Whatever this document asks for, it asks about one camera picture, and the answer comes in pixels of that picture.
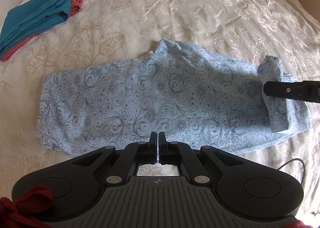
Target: black cable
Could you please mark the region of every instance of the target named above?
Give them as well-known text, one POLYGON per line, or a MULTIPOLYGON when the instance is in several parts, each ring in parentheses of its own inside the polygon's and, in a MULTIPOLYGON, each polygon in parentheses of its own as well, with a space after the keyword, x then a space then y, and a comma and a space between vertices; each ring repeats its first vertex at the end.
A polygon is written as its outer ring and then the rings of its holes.
POLYGON ((289 163, 294 162, 294 161, 300 161, 302 163, 302 166, 303 166, 303 175, 302 175, 302 180, 301 180, 301 184, 302 184, 303 180, 304 180, 304 175, 306 172, 306 166, 305 166, 302 159, 291 159, 288 162, 286 162, 285 164, 283 164, 281 167, 279 167, 278 170, 282 169, 283 167, 285 167, 286 165, 288 165, 289 163))

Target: cream bedspread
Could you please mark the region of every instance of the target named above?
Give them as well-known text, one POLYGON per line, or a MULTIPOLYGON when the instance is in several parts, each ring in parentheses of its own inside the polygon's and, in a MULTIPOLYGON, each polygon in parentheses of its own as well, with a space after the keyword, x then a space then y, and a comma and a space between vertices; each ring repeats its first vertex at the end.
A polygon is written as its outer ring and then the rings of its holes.
MULTIPOLYGON (((34 134, 45 75, 137 58, 161 38, 191 40, 254 65, 266 55, 278 56, 299 80, 320 80, 320 24, 297 0, 84 0, 78 15, 0 63, 1 196, 10 197, 23 175, 68 159, 41 148, 34 134)), ((320 203, 320 107, 308 105, 311 130, 243 156, 274 168, 302 158, 305 198, 297 218, 316 226, 310 217, 320 203)), ((297 163, 285 171, 300 180, 301 169, 297 163)))

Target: ribbed grip surface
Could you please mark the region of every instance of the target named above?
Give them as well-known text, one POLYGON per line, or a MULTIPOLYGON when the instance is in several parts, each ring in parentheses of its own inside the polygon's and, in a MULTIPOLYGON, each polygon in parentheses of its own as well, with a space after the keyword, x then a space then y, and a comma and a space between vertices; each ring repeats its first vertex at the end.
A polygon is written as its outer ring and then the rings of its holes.
POLYGON ((47 224, 52 228, 281 228, 294 221, 294 217, 273 222, 238 217, 224 209, 209 188, 190 185, 183 176, 133 176, 126 185, 106 189, 86 213, 47 224))

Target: blue folded clothing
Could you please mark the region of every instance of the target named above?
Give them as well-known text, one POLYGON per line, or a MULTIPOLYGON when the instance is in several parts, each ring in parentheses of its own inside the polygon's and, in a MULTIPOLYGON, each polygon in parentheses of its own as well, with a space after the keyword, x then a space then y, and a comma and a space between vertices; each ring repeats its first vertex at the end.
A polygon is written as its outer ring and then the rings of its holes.
POLYGON ((18 42, 63 23, 71 0, 30 0, 11 9, 0 34, 0 59, 18 42))
POLYGON ((257 69, 190 42, 162 39, 141 58, 47 76, 36 135, 43 146, 72 157, 107 145, 123 149, 147 141, 152 131, 194 149, 265 148, 310 128, 305 102, 282 108, 262 93, 270 72, 283 70, 280 64, 268 56, 257 69))

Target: silver rivet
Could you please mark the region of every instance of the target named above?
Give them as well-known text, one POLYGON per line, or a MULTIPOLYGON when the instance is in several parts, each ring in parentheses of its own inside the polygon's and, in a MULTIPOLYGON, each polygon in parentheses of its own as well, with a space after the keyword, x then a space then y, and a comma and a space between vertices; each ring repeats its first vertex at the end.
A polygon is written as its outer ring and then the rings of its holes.
POLYGON ((210 181, 210 178, 207 177, 206 175, 198 175, 195 177, 195 181, 197 183, 204 184, 204 183, 208 183, 210 181))
POLYGON ((116 183, 120 183, 122 181, 122 178, 117 175, 111 175, 107 177, 106 181, 111 184, 116 184, 116 183))

